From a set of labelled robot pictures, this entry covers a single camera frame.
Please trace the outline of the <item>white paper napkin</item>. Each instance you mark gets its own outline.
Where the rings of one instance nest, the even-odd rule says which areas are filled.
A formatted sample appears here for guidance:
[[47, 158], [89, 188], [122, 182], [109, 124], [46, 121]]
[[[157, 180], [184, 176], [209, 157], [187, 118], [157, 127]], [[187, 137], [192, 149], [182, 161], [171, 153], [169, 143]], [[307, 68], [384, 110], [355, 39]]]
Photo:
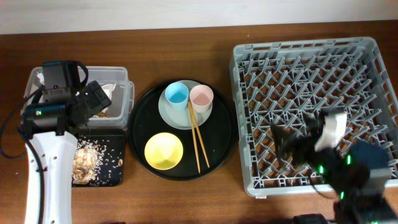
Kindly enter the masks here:
[[[114, 84], [109, 83], [109, 84], [105, 84], [105, 85], [103, 85], [101, 87], [102, 87], [103, 91], [106, 93], [106, 96], [109, 98], [109, 100], [112, 100], [113, 91], [116, 88], [116, 84], [115, 83]], [[108, 111], [109, 106], [106, 107], [105, 109], [103, 109], [101, 112], [103, 114], [106, 114], [107, 111]]]

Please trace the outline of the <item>light blue cup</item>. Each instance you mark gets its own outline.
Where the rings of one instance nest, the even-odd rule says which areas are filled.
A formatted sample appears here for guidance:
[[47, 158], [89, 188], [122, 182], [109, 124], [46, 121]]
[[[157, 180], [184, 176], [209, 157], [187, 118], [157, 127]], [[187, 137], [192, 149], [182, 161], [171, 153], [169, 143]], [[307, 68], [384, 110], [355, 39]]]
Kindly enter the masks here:
[[189, 90], [181, 82], [171, 83], [165, 89], [165, 98], [176, 111], [184, 110], [188, 105]]

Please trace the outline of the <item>wooden chopstick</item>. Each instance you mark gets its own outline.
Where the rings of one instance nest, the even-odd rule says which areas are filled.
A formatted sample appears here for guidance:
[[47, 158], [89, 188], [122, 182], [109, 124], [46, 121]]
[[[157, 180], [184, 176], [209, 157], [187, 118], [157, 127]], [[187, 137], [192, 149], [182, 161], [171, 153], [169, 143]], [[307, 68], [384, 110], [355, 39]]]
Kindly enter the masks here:
[[201, 148], [202, 148], [202, 151], [203, 151], [203, 155], [204, 155], [204, 157], [205, 157], [206, 165], [207, 165], [208, 168], [210, 168], [210, 163], [209, 163], [209, 161], [208, 161], [208, 157], [207, 157], [207, 153], [206, 153], [206, 148], [205, 148], [205, 145], [204, 145], [204, 143], [203, 143], [203, 138], [202, 138], [202, 136], [201, 136], [200, 128], [199, 128], [199, 125], [198, 125], [198, 122], [197, 122], [197, 118], [196, 118], [196, 115], [195, 115], [195, 112], [194, 112], [194, 109], [193, 109], [193, 105], [192, 105], [192, 110], [193, 110], [193, 114], [194, 114], [194, 119], [193, 119], [193, 121], [194, 121], [195, 129], [196, 129], [197, 134], [198, 134], [199, 142], [200, 142], [200, 145], [201, 145]]
[[196, 140], [196, 135], [195, 135], [195, 125], [194, 125], [194, 114], [193, 114], [193, 110], [192, 110], [192, 104], [190, 102], [190, 100], [188, 101], [188, 109], [189, 109], [189, 113], [190, 113], [190, 121], [191, 121], [191, 130], [192, 130], [192, 137], [193, 137], [193, 146], [194, 146], [194, 150], [195, 150], [195, 158], [196, 158], [196, 163], [197, 163], [197, 169], [198, 169], [198, 173], [201, 173], [201, 169], [200, 169], [200, 161], [198, 158], [198, 149], [197, 149], [197, 140]]

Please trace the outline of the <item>pink cup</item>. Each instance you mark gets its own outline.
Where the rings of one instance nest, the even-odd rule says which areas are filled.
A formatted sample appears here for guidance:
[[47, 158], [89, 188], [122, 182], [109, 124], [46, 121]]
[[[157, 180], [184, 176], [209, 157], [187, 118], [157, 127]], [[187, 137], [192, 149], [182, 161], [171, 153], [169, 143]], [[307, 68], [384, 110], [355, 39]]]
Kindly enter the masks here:
[[197, 85], [190, 91], [190, 101], [198, 113], [206, 112], [214, 98], [213, 90], [207, 85]]

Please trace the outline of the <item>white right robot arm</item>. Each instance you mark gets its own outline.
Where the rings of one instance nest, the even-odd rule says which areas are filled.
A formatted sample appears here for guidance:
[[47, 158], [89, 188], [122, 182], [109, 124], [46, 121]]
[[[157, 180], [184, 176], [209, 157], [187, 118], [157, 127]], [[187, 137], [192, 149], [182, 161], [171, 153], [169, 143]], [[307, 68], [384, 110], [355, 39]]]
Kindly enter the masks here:
[[310, 134], [295, 137], [271, 125], [278, 160], [292, 156], [292, 165], [308, 164], [338, 195], [333, 205], [337, 223], [397, 223], [397, 214], [384, 197], [391, 176], [388, 154], [380, 146], [357, 141], [345, 156], [337, 146], [347, 117], [329, 115], [308, 122]]

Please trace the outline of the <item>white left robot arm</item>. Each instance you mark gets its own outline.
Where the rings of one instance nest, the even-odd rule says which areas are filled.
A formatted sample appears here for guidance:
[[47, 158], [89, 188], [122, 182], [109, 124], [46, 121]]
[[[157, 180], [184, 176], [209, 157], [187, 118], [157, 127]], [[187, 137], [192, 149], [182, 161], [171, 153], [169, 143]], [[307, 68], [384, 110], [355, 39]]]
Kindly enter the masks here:
[[25, 223], [71, 223], [80, 128], [110, 104], [100, 84], [92, 81], [70, 96], [26, 106], [18, 128], [29, 160]]

